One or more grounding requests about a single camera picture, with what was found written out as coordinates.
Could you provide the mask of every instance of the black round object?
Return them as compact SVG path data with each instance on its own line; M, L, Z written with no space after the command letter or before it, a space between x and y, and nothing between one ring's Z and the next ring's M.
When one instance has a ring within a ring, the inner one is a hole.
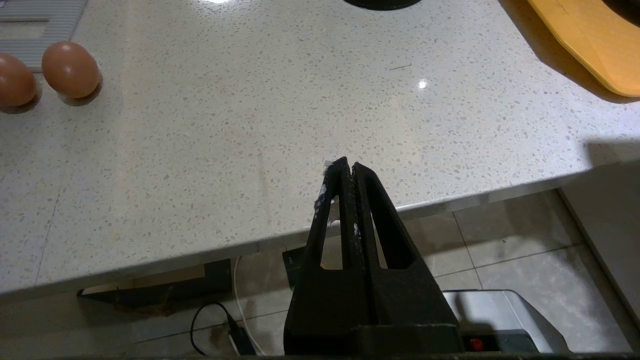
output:
M420 0L345 0L347 3L359 8L369 10L397 10L406 8Z

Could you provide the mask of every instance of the speckled countertop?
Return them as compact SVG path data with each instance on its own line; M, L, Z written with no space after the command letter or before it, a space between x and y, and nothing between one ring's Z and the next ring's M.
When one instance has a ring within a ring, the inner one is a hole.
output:
M40 102L0 113L3 296L302 232L341 156L421 207L582 172L588 143L640 138L640 104L542 62L496 0L221 2L89 1L74 40L99 96L67 104L38 75Z

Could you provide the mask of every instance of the cardboard box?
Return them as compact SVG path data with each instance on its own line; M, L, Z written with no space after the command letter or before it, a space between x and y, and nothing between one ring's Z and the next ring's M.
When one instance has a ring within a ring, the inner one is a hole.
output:
M78 297L113 304L119 311L168 316L191 299L231 291L231 261L82 289Z

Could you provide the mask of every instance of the white cable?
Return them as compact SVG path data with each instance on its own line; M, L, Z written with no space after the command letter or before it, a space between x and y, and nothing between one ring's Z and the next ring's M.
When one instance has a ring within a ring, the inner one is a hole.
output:
M253 335L251 335L251 330L249 330L249 326L246 325L246 319L244 318L244 311L242 311L242 306L240 306L240 300L238 299L238 288L236 286L236 273L238 271L238 263L240 262L241 257L242 256L238 256L238 258L236 259L236 266L234 267L233 283L234 283L234 295L236 296L236 304L238 305L238 310L240 310L240 317L242 317L242 323L244 324L244 329L246 330L246 334L249 335L249 339L251 340L253 345L255 345L255 347L258 348L258 352L260 353L260 355L267 356L267 354L264 353L263 349L260 347L258 342L255 341L255 339L253 338Z

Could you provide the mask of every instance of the black cable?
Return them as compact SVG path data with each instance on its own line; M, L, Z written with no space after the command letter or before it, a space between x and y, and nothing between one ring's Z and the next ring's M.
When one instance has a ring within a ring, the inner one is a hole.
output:
M196 311L195 315L193 315L193 320L191 321L191 328L189 330L189 339L191 339L191 346L198 352L200 353L200 355L202 356L207 356L207 354L205 354L204 352L202 352L202 350L200 350L197 346L196 343L193 342L193 326L196 324L196 318L198 318L198 314L201 312L202 309L204 309L205 307L209 306L209 305L217 305L222 307L222 310L225 311L225 313L227 314L227 322L229 324L231 323L235 323L234 319L231 317L231 315L229 314L229 312L227 311L227 309L224 307L224 305L220 304L217 301L212 301L212 302L208 302L206 304L204 304L203 306L200 306L200 309L198 309L198 311Z

